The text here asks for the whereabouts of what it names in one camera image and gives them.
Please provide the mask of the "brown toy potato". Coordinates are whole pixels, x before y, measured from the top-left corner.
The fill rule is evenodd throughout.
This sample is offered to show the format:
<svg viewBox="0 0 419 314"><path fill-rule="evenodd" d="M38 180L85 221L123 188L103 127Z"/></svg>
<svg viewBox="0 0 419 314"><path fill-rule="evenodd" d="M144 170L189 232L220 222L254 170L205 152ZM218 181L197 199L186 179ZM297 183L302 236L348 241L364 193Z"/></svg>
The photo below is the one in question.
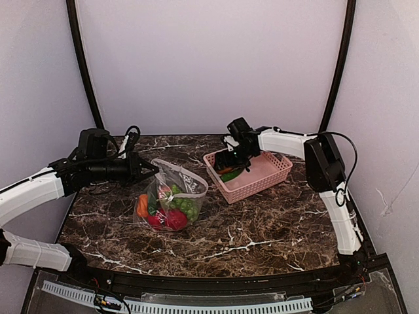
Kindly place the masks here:
<svg viewBox="0 0 419 314"><path fill-rule="evenodd" d="M224 169L218 169L216 170L216 173L219 175L224 175L225 173L229 173L231 171L233 171L233 167L225 167Z"/></svg>

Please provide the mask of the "red toy tomato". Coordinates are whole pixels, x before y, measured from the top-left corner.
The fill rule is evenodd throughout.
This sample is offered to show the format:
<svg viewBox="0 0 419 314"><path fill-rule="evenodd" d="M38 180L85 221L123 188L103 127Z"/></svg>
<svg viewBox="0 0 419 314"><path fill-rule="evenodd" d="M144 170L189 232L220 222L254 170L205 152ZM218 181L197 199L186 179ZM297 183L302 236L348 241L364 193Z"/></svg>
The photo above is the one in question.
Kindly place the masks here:
<svg viewBox="0 0 419 314"><path fill-rule="evenodd" d="M147 217L149 226L154 230L163 230L165 227L165 221L166 217L160 211L157 211L155 215L149 215Z"/></svg>

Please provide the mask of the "orange toy fruit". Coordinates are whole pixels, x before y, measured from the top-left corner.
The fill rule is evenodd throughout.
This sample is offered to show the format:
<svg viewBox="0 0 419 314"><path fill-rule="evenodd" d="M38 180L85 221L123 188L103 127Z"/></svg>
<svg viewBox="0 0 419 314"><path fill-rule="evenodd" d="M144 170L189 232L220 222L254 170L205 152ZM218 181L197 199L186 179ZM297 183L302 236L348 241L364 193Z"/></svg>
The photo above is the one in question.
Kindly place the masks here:
<svg viewBox="0 0 419 314"><path fill-rule="evenodd" d="M137 208L136 213L141 218L147 218L149 216L148 212L148 195L141 194L137 199Z"/></svg>

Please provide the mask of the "green toy cucumber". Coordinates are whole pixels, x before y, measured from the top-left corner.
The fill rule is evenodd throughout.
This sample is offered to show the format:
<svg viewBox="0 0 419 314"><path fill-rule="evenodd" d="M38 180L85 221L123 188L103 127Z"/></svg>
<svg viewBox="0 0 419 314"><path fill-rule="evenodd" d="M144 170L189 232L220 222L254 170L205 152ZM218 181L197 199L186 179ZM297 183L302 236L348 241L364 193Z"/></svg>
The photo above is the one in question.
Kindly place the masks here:
<svg viewBox="0 0 419 314"><path fill-rule="evenodd" d="M148 214L155 216L159 209L158 197L153 193L147 194L147 210Z"/></svg>

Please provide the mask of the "clear zip top bag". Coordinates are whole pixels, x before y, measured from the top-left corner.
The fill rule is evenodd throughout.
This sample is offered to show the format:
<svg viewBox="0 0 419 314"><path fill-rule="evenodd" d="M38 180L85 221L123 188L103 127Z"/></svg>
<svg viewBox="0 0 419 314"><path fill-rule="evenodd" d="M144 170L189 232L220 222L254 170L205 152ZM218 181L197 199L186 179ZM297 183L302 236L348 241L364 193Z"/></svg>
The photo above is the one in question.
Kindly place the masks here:
<svg viewBox="0 0 419 314"><path fill-rule="evenodd" d="M150 193L155 194L158 197L158 187L167 186L172 190L172 195L167 200L158 199L158 202L159 202L158 211L160 211L166 217L166 219L167 219L167 213L169 211L175 210L175 209L169 208L169 204L174 198L195 199L198 203L198 210L199 210L198 216L199 216L200 210L204 202L204 198L208 191L208 183L206 182L206 180L201 178L199 175L193 173L192 171L185 169L182 166L177 166L175 164L171 164L161 159L155 158L154 160L152 160L151 163L158 166L159 172L156 175L154 175L151 183L149 183L149 185L146 187L146 189L144 190L142 194L148 194L150 192ZM147 218L141 218L137 215L136 208L137 208L137 200L134 206L133 222L140 227L152 229L147 222ZM190 226L194 222L195 221L188 220L188 223L184 228ZM166 226L166 221L165 221L164 229L155 230L155 231L156 232L178 232L180 230L178 231L172 230L171 228Z"/></svg>

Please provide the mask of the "red toy fruit front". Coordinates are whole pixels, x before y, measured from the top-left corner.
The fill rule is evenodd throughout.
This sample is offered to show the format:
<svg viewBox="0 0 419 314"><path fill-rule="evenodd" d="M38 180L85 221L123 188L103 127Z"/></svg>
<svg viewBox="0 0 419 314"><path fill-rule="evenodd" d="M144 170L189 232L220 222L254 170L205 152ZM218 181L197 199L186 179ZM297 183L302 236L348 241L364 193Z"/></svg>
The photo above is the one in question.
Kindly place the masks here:
<svg viewBox="0 0 419 314"><path fill-rule="evenodd" d="M167 186L158 187L158 198L160 200L167 200L172 195L172 190Z"/></svg>

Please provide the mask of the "red toy fruit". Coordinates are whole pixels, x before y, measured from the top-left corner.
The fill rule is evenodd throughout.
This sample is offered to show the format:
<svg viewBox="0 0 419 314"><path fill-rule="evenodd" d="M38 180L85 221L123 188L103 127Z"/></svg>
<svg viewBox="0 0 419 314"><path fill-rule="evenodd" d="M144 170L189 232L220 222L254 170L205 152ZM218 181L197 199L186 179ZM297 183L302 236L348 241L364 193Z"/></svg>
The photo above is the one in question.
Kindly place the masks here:
<svg viewBox="0 0 419 314"><path fill-rule="evenodd" d="M172 190L167 186L158 187L158 198L160 200L167 200L172 195Z"/></svg>
<svg viewBox="0 0 419 314"><path fill-rule="evenodd" d="M172 230L181 230L187 225L187 223L187 216L180 210L175 209L167 213L166 226Z"/></svg>

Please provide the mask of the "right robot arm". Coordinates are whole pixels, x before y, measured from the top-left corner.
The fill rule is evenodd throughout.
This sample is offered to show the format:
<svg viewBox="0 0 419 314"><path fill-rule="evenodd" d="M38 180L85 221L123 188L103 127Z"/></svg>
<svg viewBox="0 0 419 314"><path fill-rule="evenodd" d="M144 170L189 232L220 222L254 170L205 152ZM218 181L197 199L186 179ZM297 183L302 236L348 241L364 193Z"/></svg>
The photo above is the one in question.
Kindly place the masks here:
<svg viewBox="0 0 419 314"><path fill-rule="evenodd" d="M337 236L338 252L351 256L361 248L363 238L348 191L352 175L345 172L344 160L334 139L335 132L304 134L268 126L254 129L244 118L233 120L227 129L229 133L222 137L225 149L215 155L217 172L236 168L248 170L251 159L262 152L304 160L306 181L327 208Z"/></svg>

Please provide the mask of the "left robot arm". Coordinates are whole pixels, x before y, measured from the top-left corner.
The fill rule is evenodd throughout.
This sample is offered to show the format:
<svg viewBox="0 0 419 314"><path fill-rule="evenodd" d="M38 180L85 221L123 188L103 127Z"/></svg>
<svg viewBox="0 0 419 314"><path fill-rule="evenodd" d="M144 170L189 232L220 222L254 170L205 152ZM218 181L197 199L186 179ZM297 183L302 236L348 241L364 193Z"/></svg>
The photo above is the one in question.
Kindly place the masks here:
<svg viewBox="0 0 419 314"><path fill-rule="evenodd" d="M140 135L137 126L130 126L119 145L107 130L83 130L78 146L67 158L1 189L1 225L94 183L132 186L157 174L158 168L134 150ZM2 229L1 264L74 272L84 268L87 261L73 245L27 239Z"/></svg>

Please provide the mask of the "green toy grapes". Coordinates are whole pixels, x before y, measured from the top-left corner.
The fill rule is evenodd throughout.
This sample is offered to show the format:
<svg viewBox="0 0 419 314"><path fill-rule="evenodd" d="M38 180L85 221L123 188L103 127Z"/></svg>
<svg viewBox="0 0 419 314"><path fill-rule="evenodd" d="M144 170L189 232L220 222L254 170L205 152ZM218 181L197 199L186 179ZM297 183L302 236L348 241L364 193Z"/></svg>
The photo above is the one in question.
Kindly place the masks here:
<svg viewBox="0 0 419 314"><path fill-rule="evenodd" d="M170 209L178 209L184 213L189 221L195 221L198 218L198 203L192 198L174 198L170 204Z"/></svg>

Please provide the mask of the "green toy chili pepper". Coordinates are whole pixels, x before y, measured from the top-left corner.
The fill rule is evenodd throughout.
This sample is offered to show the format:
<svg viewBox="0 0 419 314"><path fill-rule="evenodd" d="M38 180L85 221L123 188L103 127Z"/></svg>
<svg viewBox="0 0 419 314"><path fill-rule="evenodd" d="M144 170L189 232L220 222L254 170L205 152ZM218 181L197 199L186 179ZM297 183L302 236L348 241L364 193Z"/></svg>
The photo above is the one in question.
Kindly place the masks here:
<svg viewBox="0 0 419 314"><path fill-rule="evenodd" d="M228 170L227 172L221 174L220 179L226 183L241 175L244 171L247 171L247 168L244 167L237 167Z"/></svg>

